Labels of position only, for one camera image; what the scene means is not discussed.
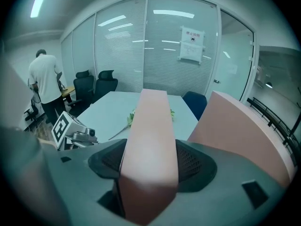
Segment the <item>plant stem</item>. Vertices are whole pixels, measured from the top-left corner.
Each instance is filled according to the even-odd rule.
[[[112,137],[109,139],[109,141],[110,141],[111,139],[113,139],[114,137],[116,137],[117,135],[119,135],[119,134],[120,134],[121,132],[123,132],[124,130],[128,129],[128,128],[130,128],[130,126],[129,126],[129,125],[126,125],[120,132],[118,132],[116,135],[112,136]]]

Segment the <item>pink vertical panel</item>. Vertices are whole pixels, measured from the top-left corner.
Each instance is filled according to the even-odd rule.
[[[166,91],[143,89],[120,169],[126,219],[150,223],[174,199],[178,162]]]
[[[286,187],[294,176],[290,155],[272,131],[248,107],[214,91],[189,141],[244,156]]]

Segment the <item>black office chair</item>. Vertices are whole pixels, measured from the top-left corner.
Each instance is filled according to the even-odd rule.
[[[37,107],[35,106],[33,100],[31,100],[31,105],[32,105],[32,112],[30,112],[30,109],[28,109],[27,111],[24,112],[28,114],[28,116],[25,117],[25,121],[29,121],[29,120],[34,120],[34,125],[37,126],[37,118],[36,116],[39,113],[39,110],[37,109]]]
[[[89,75],[89,71],[78,72],[73,81],[76,93],[76,101],[72,101],[68,106],[74,105],[69,113],[78,117],[92,104],[94,76]]]
[[[99,100],[110,91],[115,91],[118,85],[118,80],[112,76],[114,70],[104,70],[98,74],[98,80],[95,85],[95,93],[93,103]]]
[[[196,92],[188,91],[183,96],[183,100],[191,109],[192,113],[197,118],[197,120],[199,120],[207,105],[206,97]]]

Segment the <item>window blind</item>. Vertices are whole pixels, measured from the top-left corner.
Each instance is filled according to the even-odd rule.
[[[72,52],[73,52],[73,65],[75,74],[89,70],[90,75],[94,76],[94,84],[97,80],[97,75],[94,65],[94,20],[95,15],[91,16],[82,22],[73,31],[72,38]]]
[[[179,60],[181,26],[204,31],[202,62]],[[143,87],[205,94],[217,50],[218,14],[200,0],[148,0]]]
[[[96,14],[96,70],[114,70],[116,91],[142,90],[144,12],[145,0],[126,0]]]
[[[63,70],[66,79],[67,86],[73,85],[73,80],[75,79],[73,61],[72,61],[72,34],[70,33],[62,41],[62,62]]]

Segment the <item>door frame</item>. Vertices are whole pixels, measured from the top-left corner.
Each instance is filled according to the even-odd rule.
[[[219,58],[220,58],[220,54],[221,54],[221,40],[222,40],[222,18],[221,18],[221,10],[222,10],[222,11],[226,12],[227,14],[229,14],[230,16],[234,17],[239,22],[241,22],[244,26],[246,26],[253,33],[253,57],[251,60],[250,73],[249,73],[247,83],[245,85],[244,92],[240,98],[240,102],[245,103],[246,100],[248,99],[249,94],[251,93],[252,86],[253,86],[255,76],[256,76],[257,66],[258,66],[259,44],[258,44],[258,39],[257,39],[257,32],[252,26],[250,26],[246,21],[244,21],[244,19],[242,19],[240,16],[238,16],[233,11],[225,8],[224,6],[220,6],[220,5],[216,5],[216,7],[217,7],[217,12],[218,12],[218,23],[219,23],[218,25],[219,25],[219,35],[220,36],[218,37],[218,44],[217,44],[214,68],[213,68],[213,72],[212,72],[205,96],[206,96],[207,100],[211,96],[210,91],[212,90],[213,82],[214,82],[217,68],[219,65]]]

